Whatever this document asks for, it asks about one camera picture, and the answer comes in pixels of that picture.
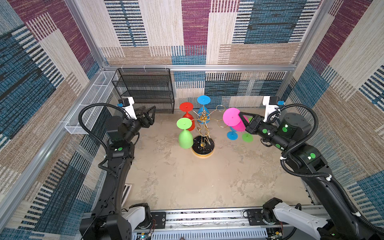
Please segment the pink wine glass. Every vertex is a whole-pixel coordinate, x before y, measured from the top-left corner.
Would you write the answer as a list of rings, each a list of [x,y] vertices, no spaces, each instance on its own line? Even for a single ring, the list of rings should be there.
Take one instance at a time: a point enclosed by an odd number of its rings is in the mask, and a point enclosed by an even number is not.
[[[245,132],[246,126],[239,117],[239,113],[240,110],[238,110],[237,108],[229,108],[225,110],[223,114],[223,121],[227,126],[233,128],[235,131]]]

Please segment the green wine glass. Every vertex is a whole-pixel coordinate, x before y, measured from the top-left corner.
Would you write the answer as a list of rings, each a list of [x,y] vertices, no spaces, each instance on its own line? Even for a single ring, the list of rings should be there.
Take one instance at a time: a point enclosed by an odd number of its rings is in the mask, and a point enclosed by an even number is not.
[[[248,133],[247,131],[244,131],[242,139],[246,143],[251,143],[254,140],[253,135]]]
[[[183,149],[189,149],[194,144],[194,137],[189,131],[192,126],[192,121],[189,118],[180,118],[177,121],[177,127],[181,129],[179,134],[179,145]]]

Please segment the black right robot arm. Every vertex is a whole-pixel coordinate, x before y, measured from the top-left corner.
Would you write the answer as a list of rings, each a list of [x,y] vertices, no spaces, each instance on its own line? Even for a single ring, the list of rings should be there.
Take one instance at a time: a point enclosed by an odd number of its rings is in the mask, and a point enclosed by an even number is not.
[[[265,146],[282,154],[283,170],[301,178],[314,192],[329,218],[317,218],[273,198],[263,206],[266,222],[284,222],[316,240],[382,240],[384,229],[358,210],[334,176],[322,153],[308,140],[316,133],[317,114],[302,104],[277,107],[267,117],[239,112],[246,131],[262,138]]]

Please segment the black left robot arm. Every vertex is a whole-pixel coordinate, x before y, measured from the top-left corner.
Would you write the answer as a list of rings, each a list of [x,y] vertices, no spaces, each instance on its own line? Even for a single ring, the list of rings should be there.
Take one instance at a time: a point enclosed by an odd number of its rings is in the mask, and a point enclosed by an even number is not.
[[[109,107],[118,110],[122,116],[113,116],[105,122],[110,142],[107,144],[89,130],[83,122],[83,114],[95,107]],[[155,122],[156,107],[141,107],[133,119],[124,108],[106,103],[84,107],[78,116],[80,126],[96,139],[106,155],[98,167],[106,171],[100,196],[91,216],[81,221],[79,231],[83,240],[129,240],[136,228],[152,229],[154,219],[147,203],[122,207],[125,181],[134,160],[134,137],[140,129],[149,128]]]

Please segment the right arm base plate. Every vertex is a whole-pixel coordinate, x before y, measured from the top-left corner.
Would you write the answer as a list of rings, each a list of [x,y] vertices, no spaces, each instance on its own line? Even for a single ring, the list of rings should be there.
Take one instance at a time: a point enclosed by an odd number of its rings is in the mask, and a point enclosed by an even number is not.
[[[249,221],[250,226],[288,225],[285,222],[280,222],[273,211],[269,209],[247,209],[243,211],[243,217]]]

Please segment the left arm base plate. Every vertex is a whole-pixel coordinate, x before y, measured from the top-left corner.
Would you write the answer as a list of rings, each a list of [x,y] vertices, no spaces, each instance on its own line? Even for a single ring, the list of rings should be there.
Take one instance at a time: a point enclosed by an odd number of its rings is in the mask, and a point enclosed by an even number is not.
[[[150,224],[142,224],[135,228],[137,231],[149,231],[150,229],[158,230],[165,229],[167,213],[166,212],[151,212],[152,221]]]

